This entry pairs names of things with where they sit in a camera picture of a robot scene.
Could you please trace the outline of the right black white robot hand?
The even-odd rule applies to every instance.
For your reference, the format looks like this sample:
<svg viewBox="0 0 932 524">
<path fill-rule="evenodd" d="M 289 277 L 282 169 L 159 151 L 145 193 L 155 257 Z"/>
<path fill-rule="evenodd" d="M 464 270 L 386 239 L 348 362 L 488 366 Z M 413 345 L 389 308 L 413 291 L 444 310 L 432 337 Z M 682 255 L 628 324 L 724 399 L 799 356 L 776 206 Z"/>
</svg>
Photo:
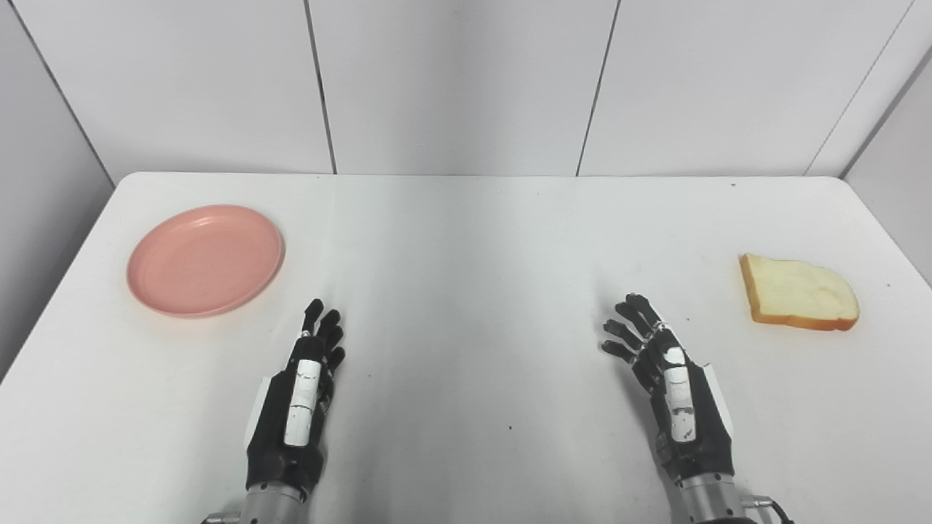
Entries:
<svg viewBox="0 0 932 524">
<path fill-rule="evenodd" d="M 732 438 L 706 369 L 690 358 L 649 299 L 628 294 L 603 329 L 601 348 L 629 365 L 649 395 L 657 424 L 655 452 L 676 483 L 696 475 L 734 475 Z"/>
</svg>

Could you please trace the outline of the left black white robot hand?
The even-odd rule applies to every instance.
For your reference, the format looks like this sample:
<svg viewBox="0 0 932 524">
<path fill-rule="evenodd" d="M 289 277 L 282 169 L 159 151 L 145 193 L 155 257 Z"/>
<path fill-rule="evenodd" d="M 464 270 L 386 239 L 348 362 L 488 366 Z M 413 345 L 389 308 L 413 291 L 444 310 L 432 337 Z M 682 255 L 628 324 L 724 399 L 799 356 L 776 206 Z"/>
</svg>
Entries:
<svg viewBox="0 0 932 524">
<path fill-rule="evenodd" d="M 306 499 L 320 481 L 326 414 L 335 375 L 346 352 L 340 347 L 341 315 L 316 298 L 306 308 L 299 338 L 282 371 L 273 375 L 247 445 L 246 488 L 287 485 Z"/>
</svg>

